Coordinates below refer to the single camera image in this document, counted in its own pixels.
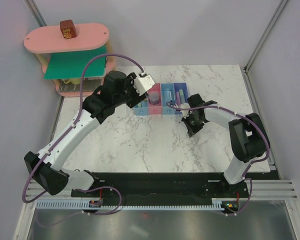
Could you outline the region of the pink drawer bin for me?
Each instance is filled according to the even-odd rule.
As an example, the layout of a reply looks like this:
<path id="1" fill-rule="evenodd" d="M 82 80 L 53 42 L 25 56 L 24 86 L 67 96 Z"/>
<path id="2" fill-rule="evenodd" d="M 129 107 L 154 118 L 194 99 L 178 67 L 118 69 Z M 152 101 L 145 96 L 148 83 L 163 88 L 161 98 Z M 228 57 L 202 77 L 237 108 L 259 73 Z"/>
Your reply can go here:
<path id="1" fill-rule="evenodd" d="M 149 102 L 149 93 L 153 91 L 160 92 L 160 104 L 151 105 Z M 161 84 L 156 83 L 148 92 L 148 114 L 149 115 L 161 115 L 162 114 L 162 97 L 161 97 Z"/>

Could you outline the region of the sky blue drawer bin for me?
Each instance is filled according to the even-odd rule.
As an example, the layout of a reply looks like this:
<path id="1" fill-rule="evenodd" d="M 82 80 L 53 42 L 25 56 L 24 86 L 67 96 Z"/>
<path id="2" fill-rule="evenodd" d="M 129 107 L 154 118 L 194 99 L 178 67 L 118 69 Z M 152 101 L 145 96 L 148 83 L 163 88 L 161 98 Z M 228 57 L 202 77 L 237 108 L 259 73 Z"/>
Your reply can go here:
<path id="1" fill-rule="evenodd" d="M 165 91 L 170 90 L 173 96 L 173 104 L 176 103 L 175 89 L 173 83 L 162 83 L 161 85 L 161 102 L 162 102 L 162 114 L 163 115 L 174 115 L 176 110 L 167 106 Z"/>

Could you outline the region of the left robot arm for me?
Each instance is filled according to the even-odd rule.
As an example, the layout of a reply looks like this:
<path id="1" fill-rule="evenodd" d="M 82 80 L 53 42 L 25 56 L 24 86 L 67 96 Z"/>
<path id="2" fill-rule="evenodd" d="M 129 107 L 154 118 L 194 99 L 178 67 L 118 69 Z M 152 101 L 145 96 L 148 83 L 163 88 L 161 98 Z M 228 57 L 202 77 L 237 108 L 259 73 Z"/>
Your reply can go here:
<path id="1" fill-rule="evenodd" d="M 117 107 L 133 108 L 147 98 L 147 92 L 154 85 L 153 78 L 146 73 L 109 72 L 103 84 L 84 99 L 82 109 L 53 141 L 37 153 L 30 151 L 24 156 L 31 179 L 52 196 L 66 187 L 82 189 L 89 197 L 96 196 L 100 185 L 91 173 L 65 169 L 65 161 L 91 131 L 115 113 Z"/>

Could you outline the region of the blue capped marker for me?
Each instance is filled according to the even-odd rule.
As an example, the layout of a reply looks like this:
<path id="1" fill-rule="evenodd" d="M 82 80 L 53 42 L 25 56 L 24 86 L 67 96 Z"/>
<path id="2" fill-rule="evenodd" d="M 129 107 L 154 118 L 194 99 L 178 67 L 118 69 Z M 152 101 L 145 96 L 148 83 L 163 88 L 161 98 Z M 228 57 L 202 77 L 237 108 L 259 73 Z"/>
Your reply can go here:
<path id="1" fill-rule="evenodd" d="M 174 98 L 173 98 L 172 92 L 169 89 L 165 91 L 164 95 L 165 95 L 166 102 L 172 103 L 172 104 L 174 103 Z"/>

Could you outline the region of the light blue drawer bin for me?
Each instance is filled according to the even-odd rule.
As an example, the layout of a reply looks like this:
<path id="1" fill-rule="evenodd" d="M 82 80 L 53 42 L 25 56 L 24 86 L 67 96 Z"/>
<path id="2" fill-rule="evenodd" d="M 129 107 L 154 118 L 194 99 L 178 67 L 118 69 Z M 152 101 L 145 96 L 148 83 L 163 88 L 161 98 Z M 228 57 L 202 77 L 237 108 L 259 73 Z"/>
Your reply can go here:
<path id="1" fill-rule="evenodd" d="M 136 116 L 148 116 L 149 115 L 149 104 L 148 104 L 148 99 L 146 98 L 143 101 L 147 101 L 147 107 L 142 107 L 141 102 L 138 103 L 134 108 L 134 114 Z"/>

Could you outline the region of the pink eraser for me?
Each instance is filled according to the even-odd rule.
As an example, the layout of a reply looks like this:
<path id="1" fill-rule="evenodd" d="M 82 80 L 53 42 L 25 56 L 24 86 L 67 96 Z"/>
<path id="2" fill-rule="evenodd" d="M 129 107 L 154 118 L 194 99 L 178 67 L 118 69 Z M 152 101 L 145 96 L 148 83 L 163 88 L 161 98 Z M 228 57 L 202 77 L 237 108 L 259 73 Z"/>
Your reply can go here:
<path id="1" fill-rule="evenodd" d="M 178 91 L 175 92 L 176 103 L 177 105 L 181 104 L 180 93 Z"/>

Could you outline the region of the clear blue round box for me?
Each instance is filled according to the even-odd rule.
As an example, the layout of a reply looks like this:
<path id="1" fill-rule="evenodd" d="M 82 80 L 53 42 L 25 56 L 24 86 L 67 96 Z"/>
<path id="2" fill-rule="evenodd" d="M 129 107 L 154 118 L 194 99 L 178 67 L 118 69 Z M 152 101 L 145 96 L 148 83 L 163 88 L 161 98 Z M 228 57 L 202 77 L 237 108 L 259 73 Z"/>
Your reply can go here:
<path id="1" fill-rule="evenodd" d="M 151 91 L 148 94 L 149 103 L 151 105 L 160 105 L 161 104 L 161 94 L 159 91 Z"/>

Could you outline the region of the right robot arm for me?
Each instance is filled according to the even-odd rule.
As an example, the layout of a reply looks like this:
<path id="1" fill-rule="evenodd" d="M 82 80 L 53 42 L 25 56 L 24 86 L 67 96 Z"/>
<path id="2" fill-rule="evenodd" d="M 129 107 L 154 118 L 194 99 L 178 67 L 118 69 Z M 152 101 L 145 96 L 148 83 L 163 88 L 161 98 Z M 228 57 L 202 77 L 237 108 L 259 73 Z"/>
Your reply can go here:
<path id="1" fill-rule="evenodd" d="M 204 101 L 197 93 L 180 105 L 181 121 L 189 137 L 212 122 L 229 131 L 233 158 L 223 173 L 219 191 L 225 197 L 237 191 L 254 163 L 265 161 L 270 154 L 270 141 L 257 113 L 242 115 L 220 106 L 216 101 Z"/>

